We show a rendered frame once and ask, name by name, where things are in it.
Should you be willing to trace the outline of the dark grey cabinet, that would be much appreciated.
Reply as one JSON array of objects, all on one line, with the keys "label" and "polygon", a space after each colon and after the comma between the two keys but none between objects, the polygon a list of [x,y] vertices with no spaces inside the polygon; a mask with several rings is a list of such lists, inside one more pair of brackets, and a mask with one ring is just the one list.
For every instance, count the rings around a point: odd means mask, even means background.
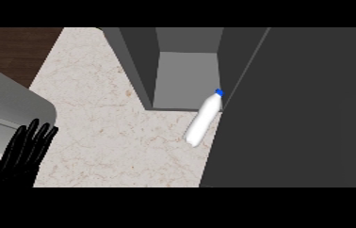
[{"label": "dark grey cabinet", "polygon": [[267,27],[104,27],[141,106],[195,111],[214,90],[227,101],[248,70]]}]

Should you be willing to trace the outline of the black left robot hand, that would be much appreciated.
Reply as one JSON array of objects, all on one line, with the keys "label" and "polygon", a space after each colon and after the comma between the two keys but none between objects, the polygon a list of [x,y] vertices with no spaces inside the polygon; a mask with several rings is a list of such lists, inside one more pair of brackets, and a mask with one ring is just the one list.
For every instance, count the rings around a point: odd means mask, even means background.
[{"label": "black left robot hand", "polygon": [[0,189],[29,188],[59,129],[50,123],[20,125],[0,158]]}]

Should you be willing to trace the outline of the grey metal sink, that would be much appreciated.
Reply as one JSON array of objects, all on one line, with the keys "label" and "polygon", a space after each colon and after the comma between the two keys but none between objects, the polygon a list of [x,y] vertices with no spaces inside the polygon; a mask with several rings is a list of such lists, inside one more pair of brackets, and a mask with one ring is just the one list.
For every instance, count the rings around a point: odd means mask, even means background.
[{"label": "grey metal sink", "polygon": [[32,119],[54,125],[56,117],[53,104],[0,73],[0,157],[17,127]]}]

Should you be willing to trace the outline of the dark grey cabinet door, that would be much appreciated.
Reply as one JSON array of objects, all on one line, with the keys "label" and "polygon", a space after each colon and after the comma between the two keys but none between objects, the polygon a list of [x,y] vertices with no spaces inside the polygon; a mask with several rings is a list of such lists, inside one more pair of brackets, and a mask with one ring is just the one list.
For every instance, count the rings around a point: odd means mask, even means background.
[{"label": "dark grey cabinet door", "polygon": [[221,115],[201,184],[356,186],[356,28],[274,28]]}]

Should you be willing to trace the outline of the white water bottle blue cap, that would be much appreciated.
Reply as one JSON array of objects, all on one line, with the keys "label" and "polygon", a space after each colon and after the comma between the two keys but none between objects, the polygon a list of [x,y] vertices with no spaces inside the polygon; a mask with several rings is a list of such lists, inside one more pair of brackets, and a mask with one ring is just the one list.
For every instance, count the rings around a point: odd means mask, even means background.
[{"label": "white water bottle blue cap", "polygon": [[190,122],[184,133],[184,141],[190,144],[192,147],[196,147],[202,142],[208,126],[221,109],[223,96],[223,90],[215,89],[214,94],[205,99],[198,115]]}]

